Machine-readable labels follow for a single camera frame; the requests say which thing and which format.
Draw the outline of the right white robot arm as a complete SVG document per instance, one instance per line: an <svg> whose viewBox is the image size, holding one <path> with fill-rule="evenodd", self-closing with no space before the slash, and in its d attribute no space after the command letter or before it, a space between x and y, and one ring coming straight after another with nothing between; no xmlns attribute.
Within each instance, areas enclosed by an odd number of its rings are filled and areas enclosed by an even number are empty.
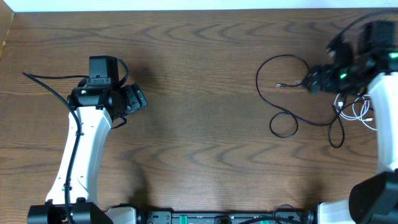
<svg viewBox="0 0 398 224"><path fill-rule="evenodd" d="M331 64L303 79L311 93L356 95L366 90L376 119L376 175L355 185L346 200L323 202L317 223L397 223L397 48L395 24L373 21L359 32L357 51L341 35L329 44Z"/></svg>

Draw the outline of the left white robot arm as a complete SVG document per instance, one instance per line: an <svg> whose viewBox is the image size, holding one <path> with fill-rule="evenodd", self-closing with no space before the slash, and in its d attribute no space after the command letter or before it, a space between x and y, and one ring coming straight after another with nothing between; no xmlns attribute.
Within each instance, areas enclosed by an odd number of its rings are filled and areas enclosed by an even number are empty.
<svg viewBox="0 0 398 224"><path fill-rule="evenodd" d="M119 78L123 60L109 55L89 58L89 74L61 102L69 110L68 137L60 168L44 204L30 207L28 223L146 223L147 215L133 205L107 211L97 205L98 171L113 121L147 106L139 85Z"/></svg>

